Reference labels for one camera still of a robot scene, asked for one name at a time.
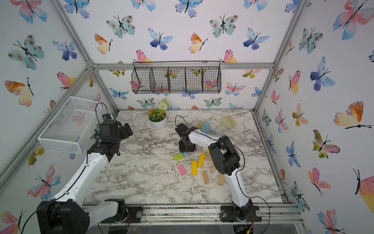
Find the green block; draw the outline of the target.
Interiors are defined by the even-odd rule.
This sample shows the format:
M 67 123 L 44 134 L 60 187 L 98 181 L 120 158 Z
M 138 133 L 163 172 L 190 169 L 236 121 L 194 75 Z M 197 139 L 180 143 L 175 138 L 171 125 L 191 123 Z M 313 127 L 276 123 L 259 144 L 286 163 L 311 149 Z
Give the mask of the green block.
M 174 156 L 174 160 L 175 161 L 179 161 L 179 160 L 183 160 L 184 159 L 184 155 L 183 154 L 178 154 L 176 156 Z

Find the pink block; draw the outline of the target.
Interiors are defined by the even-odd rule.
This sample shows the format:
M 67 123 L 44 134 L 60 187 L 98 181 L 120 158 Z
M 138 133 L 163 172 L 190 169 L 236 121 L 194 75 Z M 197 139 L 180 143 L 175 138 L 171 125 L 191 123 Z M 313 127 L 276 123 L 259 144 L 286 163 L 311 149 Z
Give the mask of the pink block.
M 183 165 L 179 165 L 178 166 L 178 170 L 179 170 L 181 176 L 185 176 L 187 174 L 187 172 L 186 172 L 186 170 L 185 170 L 185 168 L 184 168 Z

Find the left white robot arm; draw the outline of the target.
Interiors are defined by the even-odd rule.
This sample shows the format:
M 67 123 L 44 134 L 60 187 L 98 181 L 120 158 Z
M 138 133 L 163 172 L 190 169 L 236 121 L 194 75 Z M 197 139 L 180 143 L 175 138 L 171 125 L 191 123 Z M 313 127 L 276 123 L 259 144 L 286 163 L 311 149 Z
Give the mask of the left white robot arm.
M 122 140 L 133 135 L 129 124 L 116 120 L 100 124 L 100 141 L 87 151 L 86 160 L 67 185 L 51 201 L 41 202 L 37 208 L 42 234 L 84 234 L 102 221 L 123 223 L 130 220 L 123 199 L 108 199 L 91 208 L 83 202 L 97 176 L 111 161 L 120 155 Z

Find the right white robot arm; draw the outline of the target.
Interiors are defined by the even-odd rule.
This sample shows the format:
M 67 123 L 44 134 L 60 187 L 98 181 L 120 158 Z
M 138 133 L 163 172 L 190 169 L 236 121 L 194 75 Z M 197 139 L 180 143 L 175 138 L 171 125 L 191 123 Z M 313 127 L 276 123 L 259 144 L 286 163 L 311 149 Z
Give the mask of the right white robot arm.
M 196 127 L 188 128 L 183 123 L 175 128 L 180 136 L 179 149 L 182 153 L 193 152 L 201 146 L 210 152 L 216 170 L 225 176 L 232 195 L 233 211 L 221 216 L 223 222 L 261 222 L 260 208 L 247 195 L 240 174 L 240 156 L 227 136 L 216 137 L 201 132 Z

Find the white pot with plant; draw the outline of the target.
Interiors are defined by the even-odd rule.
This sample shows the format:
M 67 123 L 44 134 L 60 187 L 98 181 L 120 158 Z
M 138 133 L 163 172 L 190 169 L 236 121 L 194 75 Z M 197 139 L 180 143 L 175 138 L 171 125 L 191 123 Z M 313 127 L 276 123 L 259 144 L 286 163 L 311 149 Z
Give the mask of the white pot with plant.
M 163 98 L 157 108 L 153 108 L 149 112 L 149 120 L 156 130 L 163 130 L 167 126 L 167 113 L 169 103 L 167 98 Z

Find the white mesh wall basket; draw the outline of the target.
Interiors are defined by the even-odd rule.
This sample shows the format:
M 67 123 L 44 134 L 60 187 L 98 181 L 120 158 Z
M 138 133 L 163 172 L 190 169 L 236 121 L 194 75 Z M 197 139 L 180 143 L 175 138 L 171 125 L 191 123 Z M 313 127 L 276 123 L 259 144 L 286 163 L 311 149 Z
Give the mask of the white mesh wall basket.
M 38 136 L 50 151 L 82 154 L 83 144 L 97 124 L 102 105 L 94 100 L 70 96 Z

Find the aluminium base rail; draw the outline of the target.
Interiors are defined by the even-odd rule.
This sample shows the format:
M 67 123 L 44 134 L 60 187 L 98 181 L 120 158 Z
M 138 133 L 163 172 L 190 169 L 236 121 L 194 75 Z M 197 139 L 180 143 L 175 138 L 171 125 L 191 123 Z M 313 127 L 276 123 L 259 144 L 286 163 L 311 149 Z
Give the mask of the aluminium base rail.
M 140 204 L 127 205 L 130 225 L 180 224 L 303 224 L 295 204 L 256 203 L 259 210 L 250 219 L 238 218 L 231 204 Z

